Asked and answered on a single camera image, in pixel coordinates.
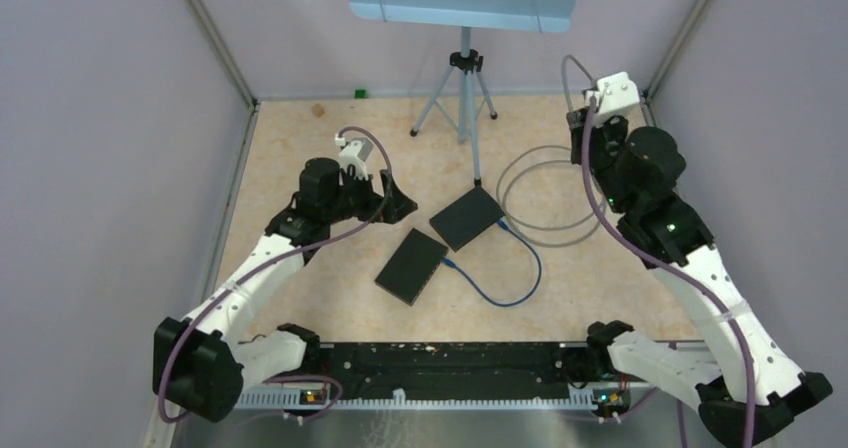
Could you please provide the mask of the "black mat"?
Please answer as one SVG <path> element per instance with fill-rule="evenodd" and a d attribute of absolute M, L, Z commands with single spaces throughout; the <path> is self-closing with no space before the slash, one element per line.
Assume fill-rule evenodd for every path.
<path fill-rule="evenodd" d="M 379 272 L 375 283 L 413 306 L 447 251 L 446 245 L 413 228 Z"/>

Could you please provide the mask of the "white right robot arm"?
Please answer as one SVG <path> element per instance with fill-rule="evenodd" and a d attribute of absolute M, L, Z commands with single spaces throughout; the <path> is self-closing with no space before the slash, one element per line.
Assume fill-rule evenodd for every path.
<path fill-rule="evenodd" d="M 671 349 L 631 325 L 589 327 L 589 372 L 619 373 L 653 384 L 693 409 L 707 430 L 736 447 L 751 431 L 767 439 L 833 393 L 827 377 L 802 369 L 766 332 L 734 285 L 713 234 L 676 192 L 686 162 L 666 131 L 630 128 L 614 116 L 567 116 L 571 161 L 618 215 L 614 236 L 678 300 L 706 343 L 709 359 Z"/>

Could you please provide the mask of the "black network switch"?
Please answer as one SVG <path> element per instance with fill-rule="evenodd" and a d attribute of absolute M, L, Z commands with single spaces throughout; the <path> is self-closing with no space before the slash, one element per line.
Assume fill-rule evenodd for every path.
<path fill-rule="evenodd" d="M 459 251 L 503 215 L 497 200 L 482 186 L 474 186 L 431 217 L 429 224 L 452 251 Z"/>

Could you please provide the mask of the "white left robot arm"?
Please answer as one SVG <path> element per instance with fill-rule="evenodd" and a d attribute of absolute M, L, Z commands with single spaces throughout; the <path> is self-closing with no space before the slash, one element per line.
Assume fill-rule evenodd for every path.
<path fill-rule="evenodd" d="M 397 186 L 390 169 L 379 173 L 381 193 L 362 161 L 313 158 L 299 175 L 299 188 L 275 215 L 243 264 L 197 308 L 181 319 L 166 318 L 154 333 L 152 389 L 160 419 L 179 421 L 168 404 L 208 421 L 224 419 L 242 392 L 288 373 L 308 381 L 319 372 L 317 336 L 286 324 L 257 341 L 243 337 L 252 320 L 285 280 L 307 266 L 317 251 L 345 239 L 334 224 L 359 220 L 396 224 L 418 205 Z"/>

